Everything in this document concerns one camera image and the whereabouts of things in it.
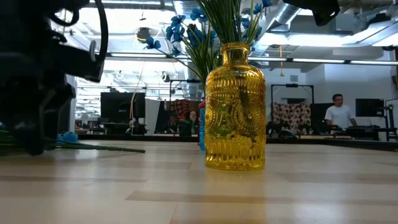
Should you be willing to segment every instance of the glass vase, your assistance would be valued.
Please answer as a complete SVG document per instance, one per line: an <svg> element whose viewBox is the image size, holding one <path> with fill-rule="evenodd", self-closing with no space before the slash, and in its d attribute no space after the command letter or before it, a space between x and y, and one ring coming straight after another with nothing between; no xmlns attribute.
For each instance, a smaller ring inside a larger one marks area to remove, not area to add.
<svg viewBox="0 0 398 224"><path fill-rule="evenodd" d="M266 81L248 64L250 46L221 48L223 65L206 80L205 164L223 170L265 166Z"/></svg>

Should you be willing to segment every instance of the black cable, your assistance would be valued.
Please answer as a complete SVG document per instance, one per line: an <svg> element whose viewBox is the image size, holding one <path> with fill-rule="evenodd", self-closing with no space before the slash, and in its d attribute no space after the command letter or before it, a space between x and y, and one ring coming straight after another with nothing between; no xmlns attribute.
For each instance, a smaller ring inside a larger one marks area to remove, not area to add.
<svg viewBox="0 0 398 224"><path fill-rule="evenodd" d="M70 22L61 20L55 14L49 15L49 18L60 26L70 27L75 25L79 21L80 15L79 15L79 10L75 10L73 12L72 20Z"/></svg>
<svg viewBox="0 0 398 224"><path fill-rule="evenodd" d="M99 23L101 26L101 48L99 50L99 61L103 62L106 58L106 53L108 51L108 21L106 20L106 13L104 5L101 0L95 0L95 4L98 8Z"/></svg>

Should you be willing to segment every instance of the green flower stem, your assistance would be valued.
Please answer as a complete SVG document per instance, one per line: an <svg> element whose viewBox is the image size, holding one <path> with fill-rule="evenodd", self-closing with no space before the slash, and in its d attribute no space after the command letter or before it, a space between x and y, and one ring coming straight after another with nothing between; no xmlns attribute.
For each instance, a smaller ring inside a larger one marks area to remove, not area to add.
<svg viewBox="0 0 398 224"><path fill-rule="evenodd" d="M195 73L198 77L200 77L200 76L199 76L199 73L198 73L197 71L195 71L195 69L189 67L188 65L186 65L186 64L185 64L183 61L181 61L180 59L177 59L177 58L174 57L173 55L170 55L170 54L164 52L163 50L159 50L159 49L156 49L156 50L158 50L159 52L163 53L164 55L166 55L166 56L168 56L168 57L170 57L170 58L172 58L172 59L174 59L174 60L180 62L182 65L184 65L185 67L189 68L193 73Z"/></svg>

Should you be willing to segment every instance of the ceiling light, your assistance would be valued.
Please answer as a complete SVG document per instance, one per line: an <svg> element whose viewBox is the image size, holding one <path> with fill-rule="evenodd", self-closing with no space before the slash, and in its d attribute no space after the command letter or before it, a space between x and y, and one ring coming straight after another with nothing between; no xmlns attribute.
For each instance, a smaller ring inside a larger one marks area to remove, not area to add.
<svg viewBox="0 0 398 224"><path fill-rule="evenodd" d="M367 61L367 60L352 60L350 64L355 65L398 65L398 62L393 61Z"/></svg>
<svg viewBox="0 0 398 224"><path fill-rule="evenodd" d="M116 1L116 0L102 0L103 4L157 4L160 5L159 1Z"/></svg>
<svg viewBox="0 0 398 224"><path fill-rule="evenodd" d="M323 34L294 34L289 37L290 45L307 47L340 47L343 37Z"/></svg>
<svg viewBox="0 0 398 224"><path fill-rule="evenodd" d="M310 59L310 58L294 58L293 62L312 62L312 63L344 63L344 60L333 59Z"/></svg>
<svg viewBox="0 0 398 224"><path fill-rule="evenodd" d="M373 47L387 47L398 45L398 33L392 34L391 36L382 39L381 41L373 44Z"/></svg>
<svg viewBox="0 0 398 224"><path fill-rule="evenodd" d="M249 57L249 61L252 62L286 62L286 58L277 57Z"/></svg>
<svg viewBox="0 0 398 224"><path fill-rule="evenodd" d="M166 58L164 54L123 54L123 53L111 53L112 57L134 57L134 58Z"/></svg>
<svg viewBox="0 0 398 224"><path fill-rule="evenodd" d="M259 44L261 45L287 45L289 41L283 34L272 34L266 32L260 39Z"/></svg>

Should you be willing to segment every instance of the black monitor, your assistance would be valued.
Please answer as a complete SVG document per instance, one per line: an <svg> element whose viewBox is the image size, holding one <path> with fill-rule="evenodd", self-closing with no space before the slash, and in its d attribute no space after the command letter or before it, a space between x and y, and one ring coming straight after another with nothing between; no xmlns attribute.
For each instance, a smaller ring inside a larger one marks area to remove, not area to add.
<svg viewBox="0 0 398 224"><path fill-rule="evenodd" d="M322 123L325 120L326 110L333 105L333 103L311 104L311 120L314 123L313 125Z"/></svg>
<svg viewBox="0 0 398 224"><path fill-rule="evenodd" d="M130 104L134 93L101 93L101 117L109 122L128 123ZM133 117L145 118L145 93L136 93Z"/></svg>
<svg viewBox="0 0 398 224"><path fill-rule="evenodd" d="M383 99L356 99L355 111L357 117L383 117Z"/></svg>

